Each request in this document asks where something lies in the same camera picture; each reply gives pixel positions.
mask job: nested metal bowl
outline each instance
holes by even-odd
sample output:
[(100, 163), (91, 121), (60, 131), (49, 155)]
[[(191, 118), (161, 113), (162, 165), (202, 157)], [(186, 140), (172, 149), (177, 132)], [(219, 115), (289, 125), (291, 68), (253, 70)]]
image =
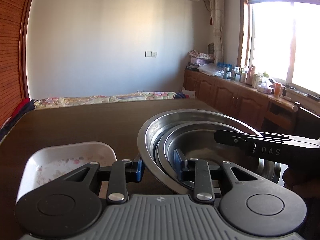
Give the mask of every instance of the nested metal bowl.
[(187, 158), (198, 157), (220, 163), (230, 160), (274, 182), (279, 180), (280, 165), (247, 157), (239, 149), (217, 144), (217, 129), (260, 135), (252, 127), (223, 114), (194, 109), (173, 110), (150, 118), (138, 134), (138, 149), (143, 162), (156, 178), (179, 194), (190, 193), (193, 183), (182, 184), (170, 165), (170, 156), (180, 148)]

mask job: gray ribbed panel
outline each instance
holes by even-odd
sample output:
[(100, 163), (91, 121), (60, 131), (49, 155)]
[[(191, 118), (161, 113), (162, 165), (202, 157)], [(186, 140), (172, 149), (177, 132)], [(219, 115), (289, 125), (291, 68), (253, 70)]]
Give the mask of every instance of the gray ribbed panel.
[[(213, 206), (197, 204), (188, 195), (133, 195), (109, 206), (88, 231), (68, 240), (261, 240), (225, 224)], [(297, 234), (279, 238), (303, 240)], [(25, 235), (21, 240), (36, 240)]]

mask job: red fabric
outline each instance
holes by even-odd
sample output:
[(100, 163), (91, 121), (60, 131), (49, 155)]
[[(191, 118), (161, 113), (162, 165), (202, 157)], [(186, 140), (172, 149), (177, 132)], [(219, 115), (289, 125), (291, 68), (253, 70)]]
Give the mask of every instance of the red fabric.
[(23, 106), (29, 102), (30, 102), (30, 98), (26, 98), (20, 104), (18, 104), (16, 109), (13, 111), (10, 119), (14, 118), (19, 113), (20, 109), (23, 108)]

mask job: white tray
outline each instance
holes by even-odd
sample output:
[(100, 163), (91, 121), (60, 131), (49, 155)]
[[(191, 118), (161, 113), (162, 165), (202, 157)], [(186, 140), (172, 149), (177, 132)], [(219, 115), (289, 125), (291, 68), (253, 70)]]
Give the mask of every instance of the white tray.
[(99, 162), (100, 166), (111, 166), (116, 155), (109, 145), (101, 142), (54, 146), (37, 151), (24, 168), (16, 201), (31, 190), (92, 161)]

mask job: silver screw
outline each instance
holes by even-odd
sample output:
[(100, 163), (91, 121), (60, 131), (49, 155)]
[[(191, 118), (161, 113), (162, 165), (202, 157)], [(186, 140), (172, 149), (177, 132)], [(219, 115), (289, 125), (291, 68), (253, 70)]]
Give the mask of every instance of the silver screw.
[(206, 192), (201, 192), (197, 194), (197, 199), (202, 200), (202, 201), (207, 201), (212, 199), (212, 195)]
[(112, 193), (108, 196), (108, 198), (112, 201), (120, 201), (124, 200), (124, 195), (121, 193)]

